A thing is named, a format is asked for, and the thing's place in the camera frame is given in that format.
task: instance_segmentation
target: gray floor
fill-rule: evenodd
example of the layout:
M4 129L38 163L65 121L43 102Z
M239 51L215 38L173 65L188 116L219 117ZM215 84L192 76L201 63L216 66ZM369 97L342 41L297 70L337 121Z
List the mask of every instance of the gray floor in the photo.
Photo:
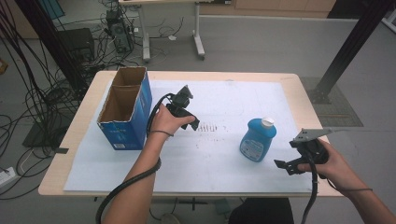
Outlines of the gray floor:
M157 55L148 70L271 72L294 73L300 77L321 77L344 43L356 21L274 20L270 18L202 17L201 36L205 60L196 56L192 43L191 21L186 20L176 41L153 39L151 51ZM39 46L36 41L29 43ZM1 57L10 61L0 45ZM329 135L356 172L396 213L396 34L380 24L337 85L348 99L364 127L343 128ZM13 64L0 76L0 114L16 118L25 110L26 88ZM24 119L18 125L1 158L1 166L14 166L26 151L21 145L32 125ZM18 195L37 185L42 175L23 179L10 193ZM232 208L239 199L228 199ZM307 198L290 199L294 220L301 221ZM0 223L93 223L99 202L93 198L43 197L33 191L19 199L0 201ZM172 211L173 199L155 201L152 212L157 217ZM175 214L181 223L224 223L213 203L177 204ZM345 198L317 198L308 223L361 223L359 214ZM150 218L148 223L160 223Z

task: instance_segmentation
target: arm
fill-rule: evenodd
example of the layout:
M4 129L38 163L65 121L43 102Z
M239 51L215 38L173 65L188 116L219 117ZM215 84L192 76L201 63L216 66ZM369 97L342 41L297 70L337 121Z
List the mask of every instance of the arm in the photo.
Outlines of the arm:
M316 165L318 173L326 175L335 187L353 202L364 223L396 223L396 216L372 190L368 190L367 185L349 167L343 156L329 143L321 140L320 142L329 152L329 160L325 164ZM310 172L308 164L299 164L298 169Z
M173 134L195 117L175 118L164 105L151 124L152 131L164 131ZM166 133L150 133L138 159L125 177L125 180L141 174L153 167L160 157L163 144L169 136ZM149 215L155 174L150 175L121 191L109 206L103 223L146 223Z

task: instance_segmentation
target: bottle label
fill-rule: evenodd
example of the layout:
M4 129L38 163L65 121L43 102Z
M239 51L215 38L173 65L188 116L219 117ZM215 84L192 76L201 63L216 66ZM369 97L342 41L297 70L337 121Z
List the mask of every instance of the bottle label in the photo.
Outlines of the bottle label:
M254 140L245 140L241 144L241 152L253 161L258 161L260 159L263 150L264 145Z

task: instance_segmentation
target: black metal post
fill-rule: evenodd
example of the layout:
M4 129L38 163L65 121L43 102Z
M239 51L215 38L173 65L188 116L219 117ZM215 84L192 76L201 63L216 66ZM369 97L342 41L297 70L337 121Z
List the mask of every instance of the black metal post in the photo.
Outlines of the black metal post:
M375 27L381 22L394 0L373 0L365 10L358 23L338 51L323 78L318 85L308 91L308 96L313 104L328 104L328 94L337 80L343 75L349 64L355 58L366 40L370 37Z
M78 99L82 100L88 89L88 84L78 70L77 63L70 57L59 38L50 16L42 8L39 0L15 0L15 2L64 73Z

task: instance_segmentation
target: open box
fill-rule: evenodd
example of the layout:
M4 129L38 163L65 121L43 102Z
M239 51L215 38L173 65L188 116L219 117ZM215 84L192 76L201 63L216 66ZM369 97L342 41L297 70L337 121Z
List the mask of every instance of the open box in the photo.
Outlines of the open box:
M151 102L146 67L120 68L97 119L97 124L114 149L143 148Z

